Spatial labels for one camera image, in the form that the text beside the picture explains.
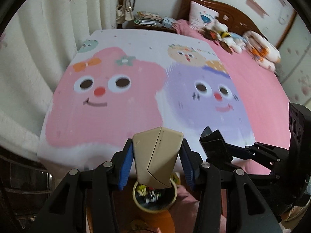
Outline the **cream floral curtain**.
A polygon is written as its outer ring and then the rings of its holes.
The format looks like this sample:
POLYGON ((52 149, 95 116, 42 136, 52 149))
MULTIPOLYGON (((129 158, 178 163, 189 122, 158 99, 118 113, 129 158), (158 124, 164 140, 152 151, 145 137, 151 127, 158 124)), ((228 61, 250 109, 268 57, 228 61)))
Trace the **cream floral curtain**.
POLYGON ((26 0, 1 35, 1 145, 30 156, 70 61, 96 30, 116 27, 117 0, 26 0))

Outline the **rolled cartoon quilt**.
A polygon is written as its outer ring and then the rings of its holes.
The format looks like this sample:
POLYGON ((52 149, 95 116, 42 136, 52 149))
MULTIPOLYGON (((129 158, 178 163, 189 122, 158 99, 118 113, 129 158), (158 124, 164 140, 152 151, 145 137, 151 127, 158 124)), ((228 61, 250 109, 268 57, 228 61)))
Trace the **rolled cartoon quilt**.
POLYGON ((281 61, 281 55, 277 48, 268 42, 260 34, 254 31, 246 31, 243 34, 246 39, 247 52, 255 60, 255 62, 262 68, 275 72, 275 64, 281 61))

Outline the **hanging bags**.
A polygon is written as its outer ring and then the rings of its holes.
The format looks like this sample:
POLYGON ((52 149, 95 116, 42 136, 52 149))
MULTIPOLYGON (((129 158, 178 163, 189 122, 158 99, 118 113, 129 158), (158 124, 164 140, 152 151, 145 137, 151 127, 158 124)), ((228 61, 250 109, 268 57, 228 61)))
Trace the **hanging bags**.
POLYGON ((123 28, 123 23, 134 20, 133 10, 135 0, 118 0, 116 7, 116 24, 117 28, 123 28))

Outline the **plush toy pile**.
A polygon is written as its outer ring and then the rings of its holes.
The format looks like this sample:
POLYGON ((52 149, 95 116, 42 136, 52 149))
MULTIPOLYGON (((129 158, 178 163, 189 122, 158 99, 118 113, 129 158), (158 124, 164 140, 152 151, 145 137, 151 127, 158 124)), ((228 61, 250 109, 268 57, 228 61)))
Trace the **plush toy pile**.
POLYGON ((230 33, 228 26, 220 23, 217 19, 201 30, 204 38, 220 45, 226 52, 241 54, 246 48, 246 39, 236 33, 230 33))

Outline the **pink bed blanket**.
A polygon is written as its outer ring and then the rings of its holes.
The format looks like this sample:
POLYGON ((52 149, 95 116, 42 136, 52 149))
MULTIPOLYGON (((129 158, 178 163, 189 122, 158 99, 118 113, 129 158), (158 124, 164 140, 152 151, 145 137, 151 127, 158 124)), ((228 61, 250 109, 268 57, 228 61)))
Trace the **pink bed blanket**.
POLYGON ((208 44, 229 73, 253 131, 253 137, 244 143, 225 141, 240 147, 260 142, 288 149, 289 99, 276 76, 257 65, 247 52, 229 54, 211 41, 208 44))

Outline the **wooden headboard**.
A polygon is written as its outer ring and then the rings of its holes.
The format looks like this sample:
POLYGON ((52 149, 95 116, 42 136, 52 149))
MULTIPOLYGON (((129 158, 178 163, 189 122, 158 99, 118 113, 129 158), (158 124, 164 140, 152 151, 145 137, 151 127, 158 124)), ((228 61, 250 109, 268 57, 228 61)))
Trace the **wooden headboard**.
POLYGON ((268 39, 255 23, 242 11, 237 8, 213 0, 181 0, 181 5, 179 7, 178 15, 176 17, 177 20, 184 19, 189 21, 189 13, 190 13, 190 3, 196 2, 204 7, 215 10, 219 13, 218 21, 220 23, 226 24, 230 32, 237 33, 238 35, 243 35, 246 31, 254 31, 268 39))

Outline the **white printed pillow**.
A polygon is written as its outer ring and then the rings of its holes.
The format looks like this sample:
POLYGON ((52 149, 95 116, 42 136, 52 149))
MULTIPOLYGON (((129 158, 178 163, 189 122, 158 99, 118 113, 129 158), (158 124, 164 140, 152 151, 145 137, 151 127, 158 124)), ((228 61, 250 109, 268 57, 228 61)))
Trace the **white printed pillow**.
POLYGON ((219 13, 199 3, 191 1, 189 13, 189 26, 194 30, 207 28, 211 30, 219 13))

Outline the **cartoon printed tablecloth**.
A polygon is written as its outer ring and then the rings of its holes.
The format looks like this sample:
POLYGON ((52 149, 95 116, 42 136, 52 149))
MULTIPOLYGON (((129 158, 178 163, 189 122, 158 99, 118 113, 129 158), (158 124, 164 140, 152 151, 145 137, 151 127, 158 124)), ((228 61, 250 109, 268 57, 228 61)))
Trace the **cartoon printed tablecloth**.
POLYGON ((223 49, 183 35, 98 30, 82 45, 54 91, 38 158, 94 169, 134 134, 166 127, 202 153, 206 127, 244 147, 255 136, 223 49))

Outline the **blue yellow-rimmed trash bin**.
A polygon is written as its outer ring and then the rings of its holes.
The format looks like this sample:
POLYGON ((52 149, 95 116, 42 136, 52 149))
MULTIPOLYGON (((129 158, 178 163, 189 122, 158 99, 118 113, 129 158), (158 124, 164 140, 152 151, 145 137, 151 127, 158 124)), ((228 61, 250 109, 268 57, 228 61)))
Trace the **blue yellow-rimmed trash bin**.
POLYGON ((143 212, 157 214, 168 210, 176 201, 177 187, 170 179, 171 187, 153 189, 138 182, 132 189, 132 197, 136 206, 143 212))

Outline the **beige cardboard box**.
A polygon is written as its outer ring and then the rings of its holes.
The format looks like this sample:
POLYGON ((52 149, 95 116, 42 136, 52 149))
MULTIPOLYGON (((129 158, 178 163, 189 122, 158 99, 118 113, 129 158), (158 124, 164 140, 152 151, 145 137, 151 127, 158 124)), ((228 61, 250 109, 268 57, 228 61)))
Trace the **beige cardboard box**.
POLYGON ((171 187, 170 176, 183 141, 183 133, 158 127, 132 138, 139 184, 153 189, 171 187))

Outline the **stack of books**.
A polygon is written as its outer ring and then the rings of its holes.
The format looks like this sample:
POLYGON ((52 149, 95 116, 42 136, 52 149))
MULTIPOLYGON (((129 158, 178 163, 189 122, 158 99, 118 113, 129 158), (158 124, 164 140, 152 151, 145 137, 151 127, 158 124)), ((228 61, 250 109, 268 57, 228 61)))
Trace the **stack of books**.
POLYGON ((138 11, 135 15, 134 23, 140 26, 159 27, 173 29, 176 20, 157 13, 138 11))

